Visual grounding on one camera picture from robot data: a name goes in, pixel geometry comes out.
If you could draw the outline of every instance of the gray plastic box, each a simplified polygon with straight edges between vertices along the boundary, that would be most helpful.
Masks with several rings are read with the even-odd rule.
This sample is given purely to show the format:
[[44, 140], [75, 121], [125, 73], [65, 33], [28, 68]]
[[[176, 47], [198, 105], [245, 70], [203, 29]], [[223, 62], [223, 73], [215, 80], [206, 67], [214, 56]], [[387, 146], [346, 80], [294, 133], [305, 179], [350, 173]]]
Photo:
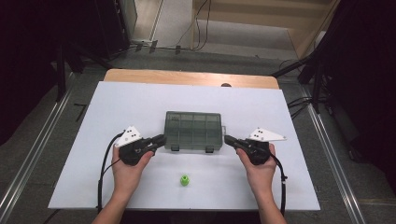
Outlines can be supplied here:
[[166, 149], [201, 149], [211, 153], [222, 146], [221, 115], [168, 111], [164, 134]]

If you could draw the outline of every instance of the hand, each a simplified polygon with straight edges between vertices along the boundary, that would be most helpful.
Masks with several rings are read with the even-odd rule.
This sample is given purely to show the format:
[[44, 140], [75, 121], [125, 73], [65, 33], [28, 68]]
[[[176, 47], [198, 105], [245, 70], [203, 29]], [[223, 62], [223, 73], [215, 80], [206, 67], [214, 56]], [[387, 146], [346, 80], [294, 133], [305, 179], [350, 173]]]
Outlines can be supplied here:
[[[113, 196], [122, 202], [128, 202], [134, 191], [139, 185], [140, 177], [143, 169], [149, 163], [154, 155], [152, 151], [145, 153], [135, 166], [127, 165], [123, 161], [118, 161], [112, 166], [114, 175], [114, 191]], [[113, 159], [111, 162], [119, 160], [119, 149], [113, 147]]]
[[[269, 146], [270, 151], [275, 155], [273, 144]], [[236, 153], [247, 170], [247, 181], [256, 197], [270, 194], [272, 195], [272, 180], [276, 169], [276, 162], [272, 157], [265, 164], [253, 165], [248, 158], [247, 153], [238, 148]]]

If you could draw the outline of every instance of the white table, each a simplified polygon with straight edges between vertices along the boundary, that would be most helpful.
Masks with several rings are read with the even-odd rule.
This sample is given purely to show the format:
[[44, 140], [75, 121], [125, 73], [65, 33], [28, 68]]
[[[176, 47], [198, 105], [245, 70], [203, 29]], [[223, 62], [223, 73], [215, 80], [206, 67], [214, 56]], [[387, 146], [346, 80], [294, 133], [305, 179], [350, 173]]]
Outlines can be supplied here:
[[[245, 138], [257, 127], [287, 136], [275, 142], [287, 180], [287, 210], [319, 210], [318, 199], [281, 90], [100, 82], [70, 151], [49, 208], [93, 209], [97, 181], [109, 141], [129, 125], [143, 137], [163, 133], [166, 111], [220, 113], [227, 134]], [[182, 175], [190, 184], [182, 187]], [[113, 190], [104, 179], [103, 204]], [[280, 174], [273, 182], [280, 206]], [[246, 171], [233, 148], [220, 151], [159, 148], [127, 208], [141, 210], [254, 210]]]

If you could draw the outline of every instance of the black stand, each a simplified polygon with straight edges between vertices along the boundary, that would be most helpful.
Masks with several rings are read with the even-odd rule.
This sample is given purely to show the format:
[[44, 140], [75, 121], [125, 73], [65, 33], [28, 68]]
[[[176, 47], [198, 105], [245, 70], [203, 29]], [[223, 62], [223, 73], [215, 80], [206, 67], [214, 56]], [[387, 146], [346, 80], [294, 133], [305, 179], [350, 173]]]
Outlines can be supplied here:
[[334, 37], [334, 34], [339, 32], [339, 26], [341, 22], [343, 22], [345, 20], [345, 17], [349, 15], [349, 11], [354, 8], [356, 2], [357, 1], [340, 2], [326, 35], [323, 36], [323, 39], [318, 44], [317, 48], [314, 49], [314, 51], [310, 55], [270, 75], [272, 77], [278, 78], [294, 69], [297, 69], [298, 67], [301, 67], [302, 65], [305, 65], [303, 71], [301, 72], [301, 74], [298, 76], [297, 79], [301, 84], [307, 84], [309, 80], [311, 80], [311, 78], [315, 76], [314, 91], [312, 94], [312, 103], [313, 103], [313, 107], [315, 108], [315, 111], [318, 114], [319, 114], [318, 111], [319, 91], [322, 84], [322, 76], [324, 75], [323, 64], [320, 62], [321, 58], [326, 57], [326, 53], [331, 51], [330, 48], [331, 45], [334, 45], [333, 43], [334, 41], [332, 43], [329, 42]]
[[84, 63], [79, 58], [78, 54], [84, 55], [92, 59], [94, 62], [99, 63], [105, 69], [111, 69], [113, 66], [103, 61], [97, 55], [85, 50], [78, 44], [63, 42], [57, 48], [57, 80], [58, 80], [58, 96], [56, 102], [59, 102], [66, 92], [66, 77], [64, 71], [64, 61], [70, 65], [73, 72], [82, 73], [84, 70]]

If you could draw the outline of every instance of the small green toy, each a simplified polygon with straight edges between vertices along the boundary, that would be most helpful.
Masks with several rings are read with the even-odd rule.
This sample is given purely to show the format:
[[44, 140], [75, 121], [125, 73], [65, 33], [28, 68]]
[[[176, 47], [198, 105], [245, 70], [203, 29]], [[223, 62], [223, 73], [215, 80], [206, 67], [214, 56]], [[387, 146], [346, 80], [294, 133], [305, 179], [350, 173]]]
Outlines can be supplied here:
[[183, 176], [180, 178], [180, 184], [181, 184], [182, 186], [186, 187], [187, 185], [189, 185], [189, 183], [190, 183], [190, 179], [189, 179], [189, 177], [188, 177], [187, 175], [183, 175]]

